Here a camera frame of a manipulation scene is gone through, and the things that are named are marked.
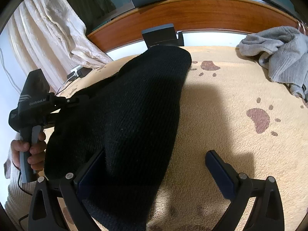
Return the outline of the white sleeve left forearm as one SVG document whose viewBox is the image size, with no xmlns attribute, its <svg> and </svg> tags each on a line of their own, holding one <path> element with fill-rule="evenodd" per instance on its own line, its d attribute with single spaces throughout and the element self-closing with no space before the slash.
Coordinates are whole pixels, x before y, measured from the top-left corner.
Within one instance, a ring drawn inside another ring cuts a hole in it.
<svg viewBox="0 0 308 231">
<path fill-rule="evenodd" d="M 8 196 L 4 209 L 17 230 L 28 230 L 28 218 L 26 217 L 20 222 L 19 220 L 29 214 L 36 182 L 22 184 L 19 180 L 19 172 L 20 170 L 12 162 L 12 155 L 8 154 L 4 163 L 5 178 L 9 180 Z"/>
</svg>

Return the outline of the person left hand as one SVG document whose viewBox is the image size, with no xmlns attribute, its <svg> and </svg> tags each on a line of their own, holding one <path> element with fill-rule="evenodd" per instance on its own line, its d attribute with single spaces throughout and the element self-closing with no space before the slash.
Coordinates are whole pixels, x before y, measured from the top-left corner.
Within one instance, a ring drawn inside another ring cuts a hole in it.
<svg viewBox="0 0 308 231">
<path fill-rule="evenodd" d="M 20 169 L 20 152 L 30 152 L 28 163 L 31 168 L 36 171 L 42 171 L 44 169 L 45 150 L 46 150 L 46 135 L 44 132 L 40 132 L 38 136 L 38 142 L 30 145 L 22 140 L 13 140 L 10 144 L 12 152 L 12 162 Z"/>
</svg>

